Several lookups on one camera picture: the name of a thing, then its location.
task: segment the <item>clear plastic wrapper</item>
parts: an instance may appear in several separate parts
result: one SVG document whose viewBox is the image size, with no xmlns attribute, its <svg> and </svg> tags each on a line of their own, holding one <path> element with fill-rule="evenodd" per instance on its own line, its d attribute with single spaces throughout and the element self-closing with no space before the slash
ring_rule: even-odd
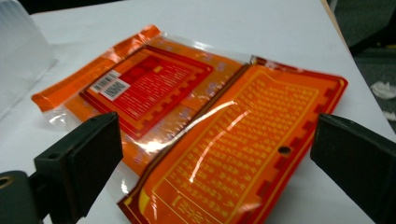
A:
<svg viewBox="0 0 396 224">
<path fill-rule="evenodd" d="M 0 0 L 0 119 L 54 64 L 54 53 L 18 1 Z"/>
<path fill-rule="evenodd" d="M 124 163 L 111 190 L 131 221 L 265 220 L 309 149 L 318 114 L 330 113 L 347 86 L 207 49 L 149 26 L 33 96 L 62 124 L 119 113 Z M 140 176 L 133 189 L 129 169 Z"/>
</svg>

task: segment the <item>barcode sticker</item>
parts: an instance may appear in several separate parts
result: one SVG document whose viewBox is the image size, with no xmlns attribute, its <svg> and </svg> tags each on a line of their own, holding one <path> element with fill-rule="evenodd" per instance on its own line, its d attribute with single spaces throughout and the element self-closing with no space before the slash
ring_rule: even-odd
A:
<svg viewBox="0 0 396 224">
<path fill-rule="evenodd" d="M 93 85 L 91 85 L 91 90 L 94 92 L 99 92 L 102 89 L 104 89 L 108 84 L 110 84 L 115 78 L 119 77 L 120 73 L 111 70 L 107 74 L 105 74 L 103 77 L 99 78 Z"/>
<path fill-rule="evenodd" d="M 128 90 L 130 85 L 121 79 L 115 79 L 111 83 L 106 85 L 106 88 L 102 90 L 100 93 L 104 95 L 107 99 L 114 101 L 119 97 L 123 92 Z"/>
</svg>

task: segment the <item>orange label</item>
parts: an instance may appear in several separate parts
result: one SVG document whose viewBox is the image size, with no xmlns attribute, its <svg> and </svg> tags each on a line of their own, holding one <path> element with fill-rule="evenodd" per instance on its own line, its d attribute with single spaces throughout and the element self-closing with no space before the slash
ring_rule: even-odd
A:
<svg viewBox="0 0 396 224">
<path fill-rule="evenodd" d="M 64 105 L 69 112 L 81 121 L 85 121 L 107 110 L 118 111 L 121 121 L 120 126 L 123 126 L 122 129 L 124 130 L 121 133 L 123 161 L 138 175 L 143 173 L 152 158 L 166 147 L 171 139 L 184 130 L 186 125 L 196 117 L 203 107 L 242 67 L 241 63 L 200 49 L 181 45 L 166 39 L 159 33 L 156 27 L 148 27 L 142 33 L 134 35 L 114 46 L 71 77 L 32 97 L 42 111 L 56 109 L 58 106 Z M 85 91 L 79 94 L 80 91 L 90 87 L 92 84 L 99 84 L 95 83 L 95 81 L 104 81 L 103 84 L 106 85 L 106 81 L 101 79 L 104 77 L 111 79 L 110 82 L 118 80 L 120 83 L 118 82 L 117 85 L 131 85 L 134 82 L 126 80 L 121 75 L 128 73 L 130 69 L 146 60 L 149 56 L 160 58 L 164 62 L 167 61 L 165 63 L 167 65 L 171 65 L 171 63 L 180 65 L 178 66 L 179 68 L 185 69 L 183 70 L 184 79 L 183 77 L 181 79 L 187 81 L 187 85 L 176 84 L 177 87 L 181 88 L 168 89 L 168 92 L 162 95 L 168 97 L 168 99 L 157 97 L 158 101 L 152 104 L 151 107 L 139 103 L 131 103 L 127 99 L 132 99 L 133 97 L 126 97 L 125 95 L 121 98 L 123 98 L 124 102 L 128 102 L 125 102 L 125 104 L 113 104 L 114 102 L 111 100 L 114 97 L 117 98 L 119 93 L 122 93 L 119 91 L 125 90 L 120 88 L 120 86 L 113 89 L 108 86 L 111 89 L 111 92 L 107 93 L 110 99 L 99 93 L 99 91 L 96 92 L 92 89 L 87 90 L 90 93 Z M 179 60 L 179 57 L 183 57 L 186 60 Z M 164 68 L 156 66 L 150 72 L 169 76 L 172 69 L 169 67 L 168 69 Z M 151 86 L 147 85 L 147 82 L 146 84 L 142 84 L 143 82 L 139 83 L 140 87 L 151 87 L 149 91 L 154 89 L 152 88 L 153 85 L 158 85 L 158 83 L 151 83 Z M 179 98 L 174 101 L 174 96 L 179 96 Z M 136 105 L 138 105 L 136 108 L 139 109 L 137 114 L 135 113 L 136 111 L 130 110 L 135 113 L 134 116 L 128 114 L 128 111 L 125 110 L 128 106 L 131 109 L 131 107 Z"/>
<path fill-rule="evenodd" d="M 252 66 L 119 205 L 149 223 L 263 220 L 305 154 L 339 77 Z"/>
</svg>

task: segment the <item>plastic film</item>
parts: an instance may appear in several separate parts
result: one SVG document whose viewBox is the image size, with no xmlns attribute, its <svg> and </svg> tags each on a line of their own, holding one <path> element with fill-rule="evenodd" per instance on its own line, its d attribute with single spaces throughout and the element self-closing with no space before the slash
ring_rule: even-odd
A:
<svg viewBox="0 0 396 224">
<path fill-rule="evenodd" d="M 32 98 L 57 126 L 119 113 L 110 190 L 132 222 L 257 223 L 347 81 L 219 52 L 151 25 Z"/>
</svg>

